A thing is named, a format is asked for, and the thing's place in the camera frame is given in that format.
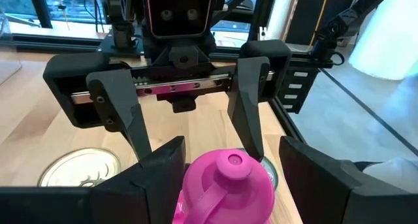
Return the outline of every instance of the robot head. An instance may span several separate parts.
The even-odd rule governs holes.
[[[150,33],[157,39],[203,36],[216,0],[144,0]]]

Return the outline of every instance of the robot eye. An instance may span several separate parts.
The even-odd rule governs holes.
[[[196,9],[189,9],[187,12],[187,18],[189,18],[189,20],[194,21],[199,17],[199,13],[197,12]]]
[[[163,21],[170,21],[172,20],[172,11],[171,10],[163,10],[161,12],[161,19],[163,19]]]

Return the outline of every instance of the bottle handle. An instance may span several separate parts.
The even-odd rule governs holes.
[[[190,209],[184,224],[204,224],[227,193],[225,189],[214,183]]]

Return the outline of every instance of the white cloth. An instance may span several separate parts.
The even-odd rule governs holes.
[[[395,187],[418,194],[418,159],[391,159],[370,165],[363,172]]]

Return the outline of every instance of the pink water bottle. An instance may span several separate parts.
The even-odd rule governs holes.
[[[216,150],[187,170],[173,224],[267,224],[273,206],[260,163],[240,150]]]

